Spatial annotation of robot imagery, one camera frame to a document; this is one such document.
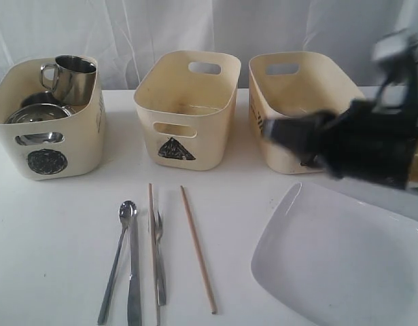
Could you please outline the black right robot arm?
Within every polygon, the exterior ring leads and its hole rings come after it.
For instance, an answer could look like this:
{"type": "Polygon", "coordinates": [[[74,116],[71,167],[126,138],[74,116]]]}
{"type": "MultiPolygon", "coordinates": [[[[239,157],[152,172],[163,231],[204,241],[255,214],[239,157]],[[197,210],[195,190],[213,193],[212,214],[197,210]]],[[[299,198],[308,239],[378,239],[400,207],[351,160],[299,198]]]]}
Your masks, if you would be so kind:
{"type": "Polygon", "coordinates": [[[269,166],[280,173],[322,170],[418,194],[418,41],[406,30],[382,37],[373,60],[385,73],[374,99],[347,101],[353,84],[325,58],[287,53],[288,63],[311,68],[324,87],[328,107],[297,116],[268,117],[261,135],[269,143],[269,166]]]}

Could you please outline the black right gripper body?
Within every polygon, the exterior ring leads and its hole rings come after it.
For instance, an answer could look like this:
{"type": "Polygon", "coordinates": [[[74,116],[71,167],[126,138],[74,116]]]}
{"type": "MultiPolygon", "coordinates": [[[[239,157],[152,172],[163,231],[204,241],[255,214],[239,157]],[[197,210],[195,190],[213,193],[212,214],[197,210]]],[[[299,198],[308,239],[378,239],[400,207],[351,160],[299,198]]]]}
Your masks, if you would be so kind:
{"type": "Polygon", "coordinates": [[[354,100],[321,130],[317,162],[333,177],[418,187],[418,103],[354,100]]]}

